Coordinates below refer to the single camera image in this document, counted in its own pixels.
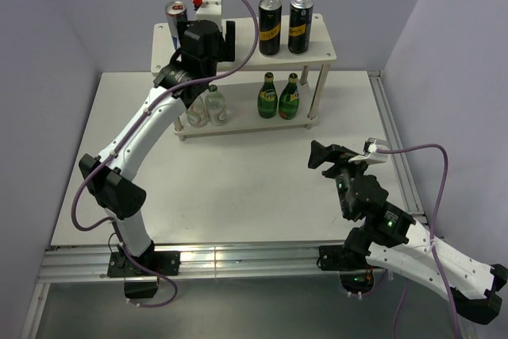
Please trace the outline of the silver can red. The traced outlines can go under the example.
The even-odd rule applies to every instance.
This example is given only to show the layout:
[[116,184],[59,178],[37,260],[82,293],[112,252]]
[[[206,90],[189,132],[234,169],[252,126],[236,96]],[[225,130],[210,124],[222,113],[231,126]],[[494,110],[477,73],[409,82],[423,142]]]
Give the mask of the silver can red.
[[179,47],[178,22],[187,21],[187,7],[181,1],[171,1],[164,7],[174,48]]

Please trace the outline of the green glass bottle back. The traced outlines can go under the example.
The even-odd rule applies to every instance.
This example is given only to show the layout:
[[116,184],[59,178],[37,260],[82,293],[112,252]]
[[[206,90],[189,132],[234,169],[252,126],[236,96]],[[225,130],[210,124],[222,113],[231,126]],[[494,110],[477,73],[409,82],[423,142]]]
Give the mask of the green glass bottle back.
[[279,116],[282,119],[293,119],[299,108],[298,75],[290,73],[288,82],[279,97]]

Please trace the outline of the green glass bottle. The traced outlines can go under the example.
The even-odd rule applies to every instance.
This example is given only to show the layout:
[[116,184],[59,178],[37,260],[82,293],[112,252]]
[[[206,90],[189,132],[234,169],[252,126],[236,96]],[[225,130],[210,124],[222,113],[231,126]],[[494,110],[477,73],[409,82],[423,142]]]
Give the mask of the green glass bottle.
[[279,116],[282,119],[293,119],[299,108],[298,75],[290,73],[288,82],[279,97]]
[[264,84],[257,97],[258,114],[265,119],[272,118],[276,114],[277,107],[278,95],[274,85],[274,75],[272,72],[266,72]]

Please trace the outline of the green glass bottle front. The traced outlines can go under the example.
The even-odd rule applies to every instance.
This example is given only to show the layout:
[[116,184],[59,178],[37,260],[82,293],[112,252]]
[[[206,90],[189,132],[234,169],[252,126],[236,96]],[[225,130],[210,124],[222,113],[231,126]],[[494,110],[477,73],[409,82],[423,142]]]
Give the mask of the green glass bottle front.
[[265,119],[272,118],[276,114],[277,107],[278,95],[274,85],[274,75],[272,72],[266,72],[264,84],[257,97],[258,114]]

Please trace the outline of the clear bottle green cap front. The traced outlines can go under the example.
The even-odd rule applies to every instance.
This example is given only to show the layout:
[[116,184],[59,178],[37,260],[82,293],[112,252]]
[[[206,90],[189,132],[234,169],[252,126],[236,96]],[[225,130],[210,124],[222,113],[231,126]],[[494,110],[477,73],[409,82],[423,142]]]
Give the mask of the clear bottle green cap front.
[[209,86],[209,92],[205,97],[205,106],[212,125],[224,125],[226,123],[225,97],[216,85]]

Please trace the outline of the clear bottle green cap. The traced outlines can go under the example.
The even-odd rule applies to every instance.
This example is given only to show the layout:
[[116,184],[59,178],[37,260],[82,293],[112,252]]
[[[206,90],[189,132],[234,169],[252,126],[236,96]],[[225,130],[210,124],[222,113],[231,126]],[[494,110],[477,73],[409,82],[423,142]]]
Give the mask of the clear bottle green cap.
[[209,86],[209,92],[205,97],[205,106],[212,125],[224,125],[226,123],[225,97],[216,85]]
[[190,126],[201,128],[208,122],[206,106],[201,96],[198,96],[186,111],[187,121]]

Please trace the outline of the clear bottle green cap back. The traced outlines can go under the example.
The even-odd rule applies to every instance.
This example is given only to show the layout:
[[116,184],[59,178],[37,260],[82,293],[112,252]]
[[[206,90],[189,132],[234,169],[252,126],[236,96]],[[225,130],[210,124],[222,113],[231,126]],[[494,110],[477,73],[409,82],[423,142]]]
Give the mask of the clear bottle green cap back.
[[198,96],[186,111],[187,121],[190,126],[201,128],[208,122],[206,106],[201,96]]

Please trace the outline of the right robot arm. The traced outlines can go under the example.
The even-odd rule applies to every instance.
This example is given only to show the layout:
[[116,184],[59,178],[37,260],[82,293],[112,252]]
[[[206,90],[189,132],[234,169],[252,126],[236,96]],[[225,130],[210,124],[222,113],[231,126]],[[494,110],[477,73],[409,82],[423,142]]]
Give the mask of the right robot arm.
[[365,142],[362,154],[338,144],[311,142],[308,167],[331,165],[322,175],[336,185],[342,217],[362,223],[351,229],[344,243],[320,246],[318,267],[385,268],[447,299],[461,317],[480,325],[491,323],[502,307],[498,292],[507,283],[506,267],[473,260],[390,203],[388,191],[366,172],[386,162],[385,150],[385,142],[374,138]]

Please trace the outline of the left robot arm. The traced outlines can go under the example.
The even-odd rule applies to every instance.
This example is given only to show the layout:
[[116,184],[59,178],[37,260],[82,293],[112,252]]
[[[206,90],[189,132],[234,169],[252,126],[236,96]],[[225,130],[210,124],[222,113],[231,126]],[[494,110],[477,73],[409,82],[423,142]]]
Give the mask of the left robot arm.
[[157,265],[155,245],[141,213],[147,195],[133,180],[167,128],[217,78],[218,63],[235,60],[235,22],[227,21],[221,30],[212,21],[181,21],[177,29],[179,47],[154,78],[142,107],[112,143],[79,161],[84,178],[80,188],[105,210],[125,245],[126,266],[137,275]]

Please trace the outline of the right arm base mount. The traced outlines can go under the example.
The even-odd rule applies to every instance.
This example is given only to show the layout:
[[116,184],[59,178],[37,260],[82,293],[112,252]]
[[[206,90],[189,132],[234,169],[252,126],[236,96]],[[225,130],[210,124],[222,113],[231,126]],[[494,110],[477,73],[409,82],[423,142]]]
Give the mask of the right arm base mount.
[[336,272],[340,278],[342,294],[349,299],[363,300],[376,293],[389,279],[384,269],[379,278],[375,266],[367,263],[372,239],[360,228],[353,228],[343,244],[318,247],[316,266],[323,272]]

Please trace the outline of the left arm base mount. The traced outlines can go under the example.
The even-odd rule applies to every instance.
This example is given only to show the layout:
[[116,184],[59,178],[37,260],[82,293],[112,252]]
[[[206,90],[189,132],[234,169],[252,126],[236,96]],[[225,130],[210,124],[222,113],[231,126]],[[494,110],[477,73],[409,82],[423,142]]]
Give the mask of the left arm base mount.
[[[179,274],[179,265],[178,251],[155,251],[148,259],[148,263],[142,264],[119,250],[110,254],[106,277],[124,280],[124,296],[127,303],[138,308],[157,308],[175,301],[179,289],[172,277]],[[171,285],[172,295],[163,302],[149,303],[148,300],[156,296],[162,282]]]

